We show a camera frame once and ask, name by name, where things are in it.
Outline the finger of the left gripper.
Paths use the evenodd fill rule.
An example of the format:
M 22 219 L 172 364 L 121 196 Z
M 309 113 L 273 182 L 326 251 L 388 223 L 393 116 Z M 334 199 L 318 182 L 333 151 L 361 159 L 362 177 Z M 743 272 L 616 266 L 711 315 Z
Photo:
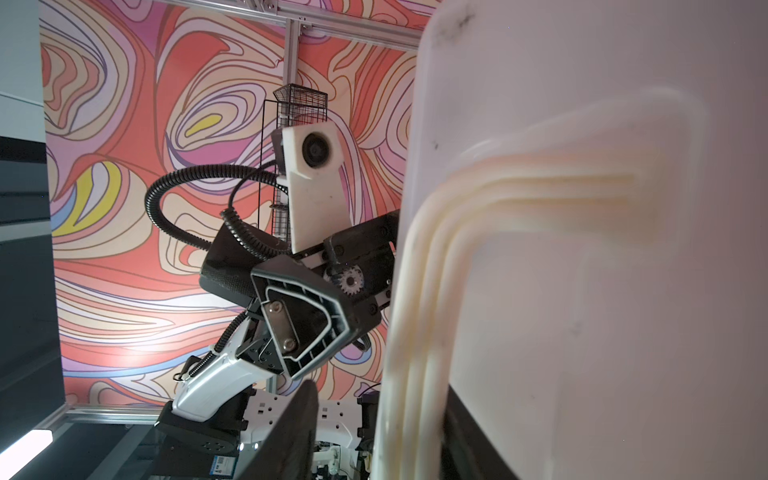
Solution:
M 250 273 L 285 375 L 297 380 L 356 340 L 351 300 L 286 255 Z

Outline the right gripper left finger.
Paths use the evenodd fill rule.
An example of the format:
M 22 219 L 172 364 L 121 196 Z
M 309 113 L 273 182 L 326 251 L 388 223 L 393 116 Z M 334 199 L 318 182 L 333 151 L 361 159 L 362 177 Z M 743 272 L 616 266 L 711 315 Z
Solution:
M 240 435 L 241 443 L 258 447 L 238 477 L 310 479 L 318 413 L 318 392 L 311 380 L 290 397 L 258 390 L 246 407 L 248 426 Z

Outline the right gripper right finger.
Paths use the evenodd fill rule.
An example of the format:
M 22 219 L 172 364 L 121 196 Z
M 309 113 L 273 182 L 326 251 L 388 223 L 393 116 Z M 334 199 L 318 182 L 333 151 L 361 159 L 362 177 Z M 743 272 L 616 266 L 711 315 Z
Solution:
M 449 388 L 440 458 L 440 478 L 446 480 L 518 480 L 474 420 L 459 396 Z

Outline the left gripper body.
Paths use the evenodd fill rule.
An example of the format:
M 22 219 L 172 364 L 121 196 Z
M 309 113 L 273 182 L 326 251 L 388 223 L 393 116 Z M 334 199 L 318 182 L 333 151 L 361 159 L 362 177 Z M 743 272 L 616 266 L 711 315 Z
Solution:
M 348 346 L 369 351 L 392 295 L 398 225 L 392 211 L 264 261 L 222 228 L 200 285 L 246 312 L 235 357 L 297 379 Z

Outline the clear tool box lid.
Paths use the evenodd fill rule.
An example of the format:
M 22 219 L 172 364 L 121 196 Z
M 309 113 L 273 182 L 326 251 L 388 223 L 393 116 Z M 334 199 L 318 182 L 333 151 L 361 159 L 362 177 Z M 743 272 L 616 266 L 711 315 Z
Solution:
M 374 478 L 765 478 L 766 3 L 440 3 L 396 271 Z

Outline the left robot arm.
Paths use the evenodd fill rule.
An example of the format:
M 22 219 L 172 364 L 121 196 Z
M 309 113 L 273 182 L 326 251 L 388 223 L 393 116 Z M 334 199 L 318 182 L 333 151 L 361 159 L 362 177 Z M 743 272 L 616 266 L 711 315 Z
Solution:
M 240 312 L 179 373 L 155 424 L 163 441 L 153 476 L 233 478 L 242 448 L 273 436 L 288 406 L 260 381 L 307 379 L 347 348 L 360 361 L 372 357 L 392 294 L 398 223 L 390 212 L 292 251 L 225 213 L 200 283 Z

